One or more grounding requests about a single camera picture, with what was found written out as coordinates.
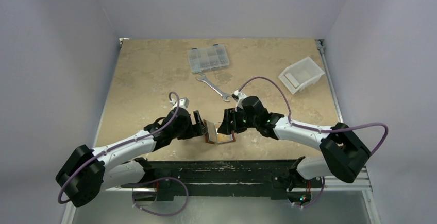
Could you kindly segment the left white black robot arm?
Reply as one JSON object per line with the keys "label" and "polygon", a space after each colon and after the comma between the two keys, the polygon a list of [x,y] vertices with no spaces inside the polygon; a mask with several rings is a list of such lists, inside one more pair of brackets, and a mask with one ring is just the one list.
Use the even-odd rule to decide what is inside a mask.
{"label": "left white black robot arm", "polygon": [[61,187],[58,202],[81,207],[108,188],[136,183],[148,187],[153,183],[154,174],[147,168],[147,161],[140,157],[142,154],[168,146],[172,140],[191,139],[206,133],[199,112],[190,114],[180,106],[113,144],[94,148],[78,146],[55,177]]}

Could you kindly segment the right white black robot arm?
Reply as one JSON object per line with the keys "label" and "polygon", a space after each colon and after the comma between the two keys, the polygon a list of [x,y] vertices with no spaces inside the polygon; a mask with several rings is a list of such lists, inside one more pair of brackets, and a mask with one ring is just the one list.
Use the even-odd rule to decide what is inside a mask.
{"label": "right white black robot arm", "polygon": [[353,183],[371,157],[370,150],[346,124],[291,124],[283,114],[269,112],[256,96],[244,98],[237,107],[226,109],[217,132],[229,135],[249,128],[256,129],[264,137],[297,142],[321,152],[320,157],[301,159],[290,171],[289,179],[295,186],[302,186],[319,176],[335,176],[343,182]]}

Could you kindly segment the brown leather card holder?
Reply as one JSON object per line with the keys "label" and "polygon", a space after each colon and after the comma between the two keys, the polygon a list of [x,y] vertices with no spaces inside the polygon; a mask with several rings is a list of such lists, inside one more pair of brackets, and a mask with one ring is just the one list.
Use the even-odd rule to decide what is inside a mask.
{"label": "brown leather card holder", "polygon": [[236,141],[234,134],[226,135],[218,133],[218,128],[220,127],[222,122],[211,122],[208,120],[204,120],[204,124],[207,128],[207,133],[205,134],[206,143],[220,145]]}

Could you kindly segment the white plastic bin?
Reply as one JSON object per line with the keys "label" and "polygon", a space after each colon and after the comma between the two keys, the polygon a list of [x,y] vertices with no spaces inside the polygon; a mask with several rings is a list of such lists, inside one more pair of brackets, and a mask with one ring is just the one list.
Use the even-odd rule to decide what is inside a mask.
{"label": "white plastic bin", "polygon": [[[300,83],[298,88],[294,88],[292,84],[284,76],[286,73],[291,73]],[[290,91],[291,94],[301,92],[306,87],[317,83],[325,74],[325,71],[318,66],[311,57],[305,57],[300,61],[286,67],[278,76],[278,79]]]}

